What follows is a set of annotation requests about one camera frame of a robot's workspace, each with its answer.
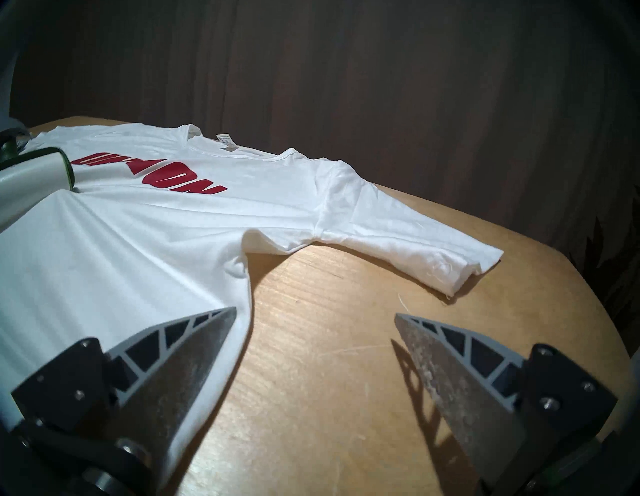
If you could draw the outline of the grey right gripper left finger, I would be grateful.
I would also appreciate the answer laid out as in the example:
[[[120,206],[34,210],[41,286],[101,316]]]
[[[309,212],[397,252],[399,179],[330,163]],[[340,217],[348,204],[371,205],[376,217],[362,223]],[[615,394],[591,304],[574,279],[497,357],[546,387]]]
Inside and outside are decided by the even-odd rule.
[[[106,352],[98,338],[81,339],[11,396],[25,421],[84,439],[132,440],[159,471],[236,317],[235,307],[183,317]]]

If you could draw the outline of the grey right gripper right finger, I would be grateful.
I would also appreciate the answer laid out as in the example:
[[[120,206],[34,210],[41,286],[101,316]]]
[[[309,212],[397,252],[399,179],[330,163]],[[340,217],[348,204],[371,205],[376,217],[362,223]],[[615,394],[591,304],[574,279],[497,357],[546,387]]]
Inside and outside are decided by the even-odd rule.
[[[550,344],[528,358],[486,335],[397,313],[395,326],[480,485],[560,485],[600,451],[618,399]]]

